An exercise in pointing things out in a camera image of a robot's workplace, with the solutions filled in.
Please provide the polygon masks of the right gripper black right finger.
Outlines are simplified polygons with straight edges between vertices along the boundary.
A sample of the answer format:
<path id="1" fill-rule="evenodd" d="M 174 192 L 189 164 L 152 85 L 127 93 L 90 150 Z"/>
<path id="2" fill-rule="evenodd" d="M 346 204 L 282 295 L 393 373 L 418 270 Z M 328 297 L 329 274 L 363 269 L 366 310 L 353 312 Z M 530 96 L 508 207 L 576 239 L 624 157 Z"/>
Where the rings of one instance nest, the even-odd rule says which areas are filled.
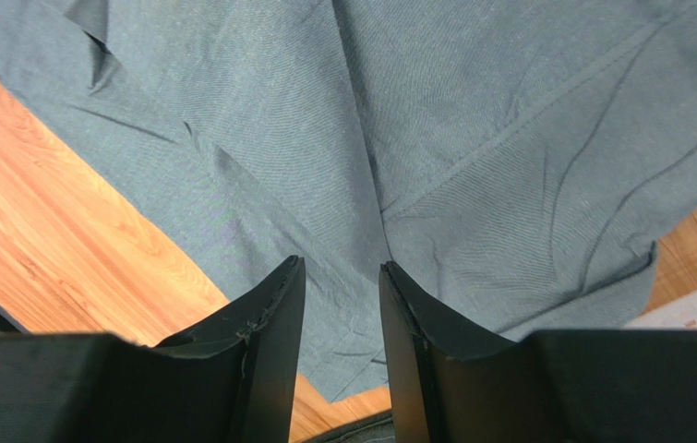
<path id="1" fill-rule="evenodd" d="M 510 341 L 395 262 L 380 269 L 379 304 L 399 442 L 697 442 L 697 330 Z"/>

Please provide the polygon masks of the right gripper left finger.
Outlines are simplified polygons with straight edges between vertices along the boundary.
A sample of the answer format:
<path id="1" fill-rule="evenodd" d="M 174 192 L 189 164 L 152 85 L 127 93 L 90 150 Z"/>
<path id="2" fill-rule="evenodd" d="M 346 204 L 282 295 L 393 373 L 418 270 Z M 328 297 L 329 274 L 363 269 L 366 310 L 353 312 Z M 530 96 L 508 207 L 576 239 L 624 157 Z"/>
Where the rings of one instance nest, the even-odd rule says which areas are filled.
<path id="1" fill-rule="evenodd" d="M 306 263 L 159 344 L 0 332 L 0 442 L 284 442 Z"/>

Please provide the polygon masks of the grey long sleeve shirt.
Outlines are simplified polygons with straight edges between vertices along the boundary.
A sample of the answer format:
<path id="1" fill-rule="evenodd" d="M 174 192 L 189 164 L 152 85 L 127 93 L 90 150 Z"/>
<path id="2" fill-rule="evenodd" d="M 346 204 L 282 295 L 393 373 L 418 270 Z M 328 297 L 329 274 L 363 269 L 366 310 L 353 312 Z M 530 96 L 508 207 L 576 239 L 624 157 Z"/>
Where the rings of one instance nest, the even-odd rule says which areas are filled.
<path id="1" fill-rule="evenodd" d="M 332 401 L 387 381 L 382 263 L 613 328 L 697 208 L 697 1 L 0 1 L 0 82 L 224 293 L 304 257 Z"/>

